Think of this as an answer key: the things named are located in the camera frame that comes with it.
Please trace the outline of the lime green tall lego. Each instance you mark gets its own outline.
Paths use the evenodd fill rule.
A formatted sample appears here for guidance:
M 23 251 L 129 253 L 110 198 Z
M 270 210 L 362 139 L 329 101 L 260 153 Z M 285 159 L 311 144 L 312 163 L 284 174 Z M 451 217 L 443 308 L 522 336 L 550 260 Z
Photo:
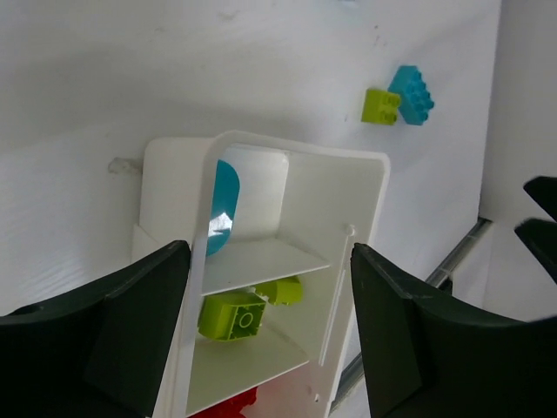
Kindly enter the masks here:
M 235 341 L 256 336 L 266 302 L 255 293 L 234 291 L 205 297 L 198 331 L 207 339 Z

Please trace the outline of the lime green patterned lego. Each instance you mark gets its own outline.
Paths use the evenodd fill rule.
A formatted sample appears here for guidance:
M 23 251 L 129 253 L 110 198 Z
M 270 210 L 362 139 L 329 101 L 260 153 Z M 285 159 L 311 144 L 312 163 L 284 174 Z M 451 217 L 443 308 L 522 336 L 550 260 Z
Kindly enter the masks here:
M 361 121 L 376 125 L 394 125 L 398 119 L 401 97 L 397 93 L 367 89 Z

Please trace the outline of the cyan 2x4 lego brick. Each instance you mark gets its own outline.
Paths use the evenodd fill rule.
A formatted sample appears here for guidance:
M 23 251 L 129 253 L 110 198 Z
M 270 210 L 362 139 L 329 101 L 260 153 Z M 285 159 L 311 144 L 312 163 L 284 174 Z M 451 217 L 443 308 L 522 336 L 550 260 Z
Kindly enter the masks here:
M 417 66 L 401 65 L 387 90 L 400 96 L 399 113 L 408 125 L 423 125 L 428 120 L 434 102 Z

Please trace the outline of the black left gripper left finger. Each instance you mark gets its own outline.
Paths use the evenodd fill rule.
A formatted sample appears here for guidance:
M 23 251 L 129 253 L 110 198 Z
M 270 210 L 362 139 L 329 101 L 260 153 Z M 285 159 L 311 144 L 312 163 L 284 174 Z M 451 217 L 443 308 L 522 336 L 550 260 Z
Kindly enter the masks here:
M 176 240 L 4 315 L 2 416 L 152 416 L 190 264 L 188 243 Z

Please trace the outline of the white divided plastic container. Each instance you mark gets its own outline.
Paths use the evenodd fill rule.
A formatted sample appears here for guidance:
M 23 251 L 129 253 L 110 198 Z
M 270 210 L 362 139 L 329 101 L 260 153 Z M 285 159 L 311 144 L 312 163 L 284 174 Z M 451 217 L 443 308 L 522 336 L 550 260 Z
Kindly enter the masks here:
M 232 234 L 206 255 L 218 161 L 237 172 Z M 383 153 L 334 149 L 242 131 L 158 138 L 144 152 L 132 257 L 176 239 L 191 246 L 189 280 L 154 414 L 191 417 L 258 387 L 246 417 L 326 417 L 354 322 L 353 246 L 371 241 L 390 174 Z M 298 276 L 303 299 L 266 302 L 256 336 L 198 331 L 208 295 Z

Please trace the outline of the large red sloped lego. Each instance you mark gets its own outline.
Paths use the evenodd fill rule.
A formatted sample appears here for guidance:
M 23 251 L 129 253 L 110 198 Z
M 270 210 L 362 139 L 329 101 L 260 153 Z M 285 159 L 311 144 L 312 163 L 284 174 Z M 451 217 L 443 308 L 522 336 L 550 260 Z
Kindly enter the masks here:
M 253 405 L 257 400 L 258 387 L 251 388 L 230 399 L 220 402 L 210 408 L 195 414 L 196 418 L 245 418 L 242 414 L 244 408 Z

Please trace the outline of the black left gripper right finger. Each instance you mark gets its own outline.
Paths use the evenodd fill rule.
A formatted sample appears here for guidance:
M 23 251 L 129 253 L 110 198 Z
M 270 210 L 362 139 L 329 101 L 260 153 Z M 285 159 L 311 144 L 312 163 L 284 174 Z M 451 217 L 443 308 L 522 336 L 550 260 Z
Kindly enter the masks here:
M 395 325 L 387 309 L 394 304 L 378 285 L 371 284 L 371 264 L 357 266 L 360 246 L 379 256 L 376 263 L 386 258 L 365 244 L 352 250 L 352 290 L 361 350 L 365 337 L 385 343 L 388 354 L 399 347 L 409 348 L 408 343 L 387 340 L 386 333 Z M 420 379 L 419 387 L 412 388 L 408 377 L 389 384 L 377 372 L 366 373 L 372 416 L 555 416 L 555 318 L 513 320 L 454 300 L 456 306 L 436 305 L 427 311 L 424 331 L 430 374 Z

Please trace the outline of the lime green lego with print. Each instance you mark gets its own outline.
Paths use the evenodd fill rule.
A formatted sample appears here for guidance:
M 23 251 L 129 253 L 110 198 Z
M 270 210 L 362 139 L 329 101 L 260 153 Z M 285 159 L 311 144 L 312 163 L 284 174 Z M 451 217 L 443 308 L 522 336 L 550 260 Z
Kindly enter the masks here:
M 273 306 L 290 306 L 302 301 L 303 286 L 298 276 L 291 276 L 257 284 L 255 293 Z

